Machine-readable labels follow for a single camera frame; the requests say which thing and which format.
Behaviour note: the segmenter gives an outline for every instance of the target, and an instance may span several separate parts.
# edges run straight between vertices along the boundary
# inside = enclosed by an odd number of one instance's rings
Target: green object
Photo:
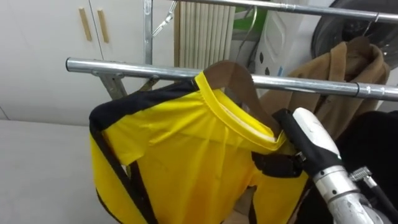
[[[239,12],[243,12],[243,11],[247,11],[247,8],[245,7],[237,7],[235,10],[235,13],[239,13]],[[248,16],[244,19],[235,19],[234,21],[234,29],[237,30],[249,30],[250,26],[252,24],[253,21],[253,14],[251,13],[251,16]],[[265,9],[257,9],[257,19],[254,23],[254,27],[253,27],[253,32],[262,32],[262,28],[264,27],[264,23],[266,21],[266,17],[267,17],[267,10]]]

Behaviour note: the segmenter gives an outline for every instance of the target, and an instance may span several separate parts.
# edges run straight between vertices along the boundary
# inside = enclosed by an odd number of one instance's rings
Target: metal pole
[[[186,2],[200,2],[206,4],[222,4],[228,6],[257,6],[279,12],[293,12],[316,16],[339,16],[350,19],[361,19],[374,22],[398,23],[398,14],[382,12],[368,12],[352,9],[340,9],[332,7],[301,6],[296,4],[275,3],[261,0],[179,0]]]
[[[152,65],[152,13],[153,0],[144,1],[144,62]]]
[[[68,58],[66,66],[69,72],[91,73],[94,75],[95,73],[100,73],[108,74],[110,76],[116,75],[117,77],[157,77],[161,80],[190,79],[201,71],[189,68],[134,65],[129,63],[78,58]],[[268,77],[262,75],[252,75],[252,78],[257,88],[398,101],[398,88],[394,88],[393,86],[367,83],[330,82],[304,78]]]

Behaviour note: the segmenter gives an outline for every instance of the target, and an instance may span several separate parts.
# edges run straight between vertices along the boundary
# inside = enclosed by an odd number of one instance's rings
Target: metal rail
[[[291,12],[316,16],[338,16],[351,19],[361,19],[373,22],[388,22],[398,24],[398,14],[383,12],[369,12],[352,9],[340,9],[332,7],[302,6],[296,4],[276,3],[261,0],[178,0],[186,2],[199,2],[206,4],[221,4],[228,6],[257,6],[279,12]]]
[[[121,62],[68,58],[66,67],[69,72],[101,74],[109,77],[159,78],[161,80],[183,80],[197,75],[200,70],[188,68],[157,67],[153,65],[134,65]],[[398,101],[398,88],[393,86],[330,82],[304,78],[268,77],[252,75],[257,88],[290,90],[322,95],[341,95],[357,98]]]

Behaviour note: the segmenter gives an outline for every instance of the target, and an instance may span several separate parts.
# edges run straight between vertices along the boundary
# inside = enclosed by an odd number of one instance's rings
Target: wooden handle
[[[108,30],[106,28],[106,23],[105,23],[105,15],[104,12],[101,10],[98,10],[98,18],[99,18],[99,24],[101,26],[101,31],[102,31],[102,36],[104,38],[105,43],[109,43],[109,36],[108,36]]]
[[[81,24],[83,25],[83,28],[85,30],[86,39],[88,41],[92,41],[93,38],[91,37],[90,27],[88,26],[86,11],[83,7],[79,8],[79,14],[80,14],[80,19],[81,19]]]

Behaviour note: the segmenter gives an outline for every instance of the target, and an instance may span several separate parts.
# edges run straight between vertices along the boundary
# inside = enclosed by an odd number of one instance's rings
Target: robotic arm
[[[354,183],[365,180],[375,190],[377,184],[370,171],[362,168],[351,175],[347,173],[336,144],[313,113],[304,108],[297,108],[293,113],[280,110],[274,118],[298,150],[296,158],[300,167],[314,181],[336,224],[391,223],[372,208]]]

